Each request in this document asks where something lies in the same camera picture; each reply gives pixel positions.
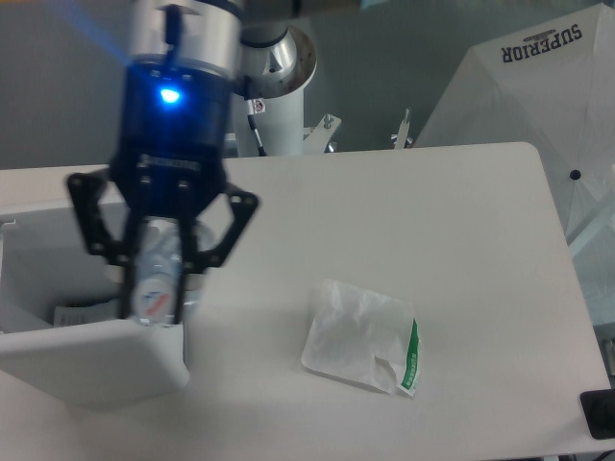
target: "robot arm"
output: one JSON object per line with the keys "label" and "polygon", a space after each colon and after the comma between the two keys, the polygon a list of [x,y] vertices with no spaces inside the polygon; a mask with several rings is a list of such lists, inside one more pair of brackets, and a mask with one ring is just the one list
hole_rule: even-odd
{"label": "robot arm", "polygon": [[[183,260],[175,297],[178,324],[187,276],[221,266],[258,206],[255,195],[227,182],[222,165],[241,13],[229,0],[135,5],[117,153],[108,170],[67,180],[87,251],[124,268],[121,318],[131,314],[135,259],[148,219],[178,223]],[[119,241],[98,207],[109,180],[130,210]],[[228,197],[234,221],[215,248],[198,252],[196,218],[220,194]]]}

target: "white bin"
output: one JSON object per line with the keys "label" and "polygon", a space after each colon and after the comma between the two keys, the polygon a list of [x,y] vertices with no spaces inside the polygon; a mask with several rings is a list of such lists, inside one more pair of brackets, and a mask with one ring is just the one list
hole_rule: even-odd
{"label": "white bin", "polygon": [[[110,229],[125,207],[104,206]],[[112,320],[53,328],[56,305],[104,300],[119,286],[105,261],[86,254],[68,202],[0,210],[0,370],[58,399],[125,402],[182,389],[189,374],[184,328]]]}

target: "white plastic bag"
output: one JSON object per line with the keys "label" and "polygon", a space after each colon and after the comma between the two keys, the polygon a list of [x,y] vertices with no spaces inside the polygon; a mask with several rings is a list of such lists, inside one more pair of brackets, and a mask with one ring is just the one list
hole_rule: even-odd
{"label": "white plastic bag", "polygon": [[412,305],[336,280],[323,283],[320,298],[303,364],[388,394],[397,388],[413,396],[420,370]]}

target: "white tabletop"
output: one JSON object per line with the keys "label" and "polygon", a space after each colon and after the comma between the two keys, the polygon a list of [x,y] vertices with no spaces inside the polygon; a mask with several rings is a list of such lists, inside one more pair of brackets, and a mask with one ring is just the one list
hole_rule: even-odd
{"label": "white tabletop", "polygon": [[[582,416],[578,395],[609,384],[529,145],[227,165],[262,207],[211,272],[185,392],[93,410],[0,375],[3,459],[476,461],[615,448]],[[0,172],[0,206],[61,198],[73,170]],[[415,303],[413,400],[303,369],[323,278]]]}

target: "bottle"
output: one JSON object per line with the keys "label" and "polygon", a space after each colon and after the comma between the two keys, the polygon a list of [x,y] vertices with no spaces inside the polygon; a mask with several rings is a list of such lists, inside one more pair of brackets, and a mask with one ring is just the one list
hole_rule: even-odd
{"label": "bottle", "polygon": [[[197,224],[196,230],[199,251],[212,248],[213,232],[201,223]],[[165,220],[150,221],[143,250],[135,264],[135,290],[131,299],[135,318],[143,325],[174,325],[176,289],[182,271],[182,251],[177,226]],[[199,282],[202,282],[202,276],[190,276],[187,279],[184,318],[191,315],[199,304]]]}

